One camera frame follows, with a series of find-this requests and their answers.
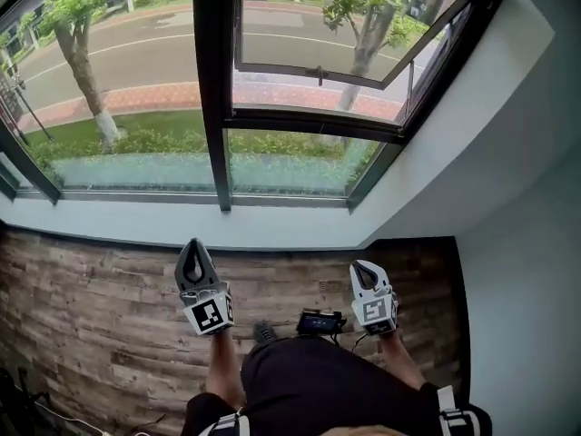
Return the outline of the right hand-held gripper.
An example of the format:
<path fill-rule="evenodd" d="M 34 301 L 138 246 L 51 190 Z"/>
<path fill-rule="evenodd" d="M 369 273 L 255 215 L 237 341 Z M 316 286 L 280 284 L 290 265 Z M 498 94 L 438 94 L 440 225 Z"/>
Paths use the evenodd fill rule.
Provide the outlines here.
<path fill-rule="evenodd" d="M 355 295 L 352 310 L 363 330 L 370 336 L 394 332 L 399 303 L 386 271 L 375 263 L 356 260 L 350 265 L 350 279 Z"/>

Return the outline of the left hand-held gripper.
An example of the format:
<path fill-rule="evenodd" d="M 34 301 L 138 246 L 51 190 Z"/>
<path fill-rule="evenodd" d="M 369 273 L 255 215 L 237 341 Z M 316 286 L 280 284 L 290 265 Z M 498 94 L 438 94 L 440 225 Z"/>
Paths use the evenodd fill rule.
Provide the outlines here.
<path fill-rule="evenodd" d="M 234 325 L 230 285 L 217 281 L 213 260 L 200 239 L 192 238 L 182 248 L 174 278 L 185 305 L 183 312 L 198 336 L 213 335 Z"/>

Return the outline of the person's right forearm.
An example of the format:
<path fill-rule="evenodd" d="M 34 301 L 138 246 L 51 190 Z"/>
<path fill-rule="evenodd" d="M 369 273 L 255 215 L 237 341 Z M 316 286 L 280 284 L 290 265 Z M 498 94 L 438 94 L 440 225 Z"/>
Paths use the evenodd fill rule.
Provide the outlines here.
<path fill-rule="evenodd" d="M 419 391 L 427 381 L 403 345 L 398 332 L 381 334 L 379 345 L 388 372 Z"/>

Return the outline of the person's left forearm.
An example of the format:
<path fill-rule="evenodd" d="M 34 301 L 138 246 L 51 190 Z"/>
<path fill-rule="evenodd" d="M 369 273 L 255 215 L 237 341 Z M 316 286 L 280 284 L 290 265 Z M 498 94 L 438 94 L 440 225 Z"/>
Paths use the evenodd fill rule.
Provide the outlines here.
<path fill-rule="evenodd" d="M 217 332 L 211 338 L 206 391 L 217 395 L 235 410 L 246 402 L 241 368 L 229 329 Z"/>

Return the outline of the small black display device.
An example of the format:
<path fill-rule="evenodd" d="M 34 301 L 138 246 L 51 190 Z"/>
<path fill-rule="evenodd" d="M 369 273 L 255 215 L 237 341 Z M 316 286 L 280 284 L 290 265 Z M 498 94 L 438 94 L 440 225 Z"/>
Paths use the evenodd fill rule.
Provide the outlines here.
<path fill-rule="evenodd" d="M 299 335 L 334 335 L 342 332 L 346 319 L 341 312 L 304 309 L 297 325 Z"/>

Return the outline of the grey sneaker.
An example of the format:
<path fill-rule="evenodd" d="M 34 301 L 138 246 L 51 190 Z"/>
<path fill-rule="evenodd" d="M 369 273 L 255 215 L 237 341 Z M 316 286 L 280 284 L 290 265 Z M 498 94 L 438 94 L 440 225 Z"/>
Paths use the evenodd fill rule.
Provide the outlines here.
<path fill-rule="evenodd" d="M 256 322 L 253 325 L 253 340 L 257 344 L 265 342 L 272 342 L 278 340 L 279 337 L 274 331 L 272 325 L 267 321 Z"/>

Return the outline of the person's dark clothing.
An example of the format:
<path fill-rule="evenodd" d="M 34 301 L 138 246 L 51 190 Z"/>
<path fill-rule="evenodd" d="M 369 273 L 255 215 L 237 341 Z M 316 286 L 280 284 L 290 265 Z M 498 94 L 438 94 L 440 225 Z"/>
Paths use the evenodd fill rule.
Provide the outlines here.
<path fill-rule="evenodd" d="M 181 436 L 493 436 L 490 416 L 429 382 L 419 391 L 321 337 L 257 344 L 239 361 L 245 404 L 206 391 Z"/>

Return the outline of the black office chair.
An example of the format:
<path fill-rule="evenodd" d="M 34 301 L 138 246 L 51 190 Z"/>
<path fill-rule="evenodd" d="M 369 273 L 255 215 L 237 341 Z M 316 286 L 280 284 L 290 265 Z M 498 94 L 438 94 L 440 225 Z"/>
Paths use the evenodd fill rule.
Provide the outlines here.
<path fill-rule="evenodd" d="M 0 416 L 6 415 L 19 436 L 38 436 L 36 430 L 52 431 L 54 425 L 38 410 L 37 401 L 50 400 L 46 391 L 31 394 L 26 388 L 27 370 L 18 368 L 21 388 L 10 372 L 0 367 Z"/>

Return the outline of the red outdoor sign board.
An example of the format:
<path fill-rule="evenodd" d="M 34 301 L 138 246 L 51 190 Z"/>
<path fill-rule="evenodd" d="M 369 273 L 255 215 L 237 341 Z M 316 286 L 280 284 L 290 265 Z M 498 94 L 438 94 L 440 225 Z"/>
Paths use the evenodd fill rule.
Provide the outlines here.
<path fill-rule="evenodd" d="M 43 131 L 47 139 L 49 141 L 53 141 L 54 138 L 44 128 L 42 122 L 35 114 L 33 108 L 24 97 L 23 91 L 26 89 L 25 81 L 20 76 L 17 64 L 10 64 L 6 69 L 6 72 L 7 75 L 12 79 L 12 83 L 9 83 L 5 76 L 0 79 L 0 105 L 2 106 L 3 112 L 12 125 L 12 130 L 17 132 L 20 139 L 26 145 L 30 145 L 30 142 L 26 138 L 24 132 L 18 126 L 24 115 L 24 111 L 22 109 L 22 106 L 24 106 L 36 124 Z"/>

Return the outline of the black window frame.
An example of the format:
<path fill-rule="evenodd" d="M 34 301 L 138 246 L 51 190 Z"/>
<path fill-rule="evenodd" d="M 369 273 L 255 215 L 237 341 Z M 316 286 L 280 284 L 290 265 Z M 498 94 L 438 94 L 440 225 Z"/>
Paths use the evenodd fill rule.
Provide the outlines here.
<path fill-rule="evenodd" d="M 41 27 L 46 0 L 0 3 L 0 79 L 16 63 L 24 106 L 12 130 L 0 105 L 0 193 L 151 203 L 267 203 L 353 209 L 428 118 L 502 0 L 470 10 L 403 125 L 332 111 L 245 106 L 232 95 L 236 0 L 107 0 L 89 57 L 122 137 L 110 151 Z"/>

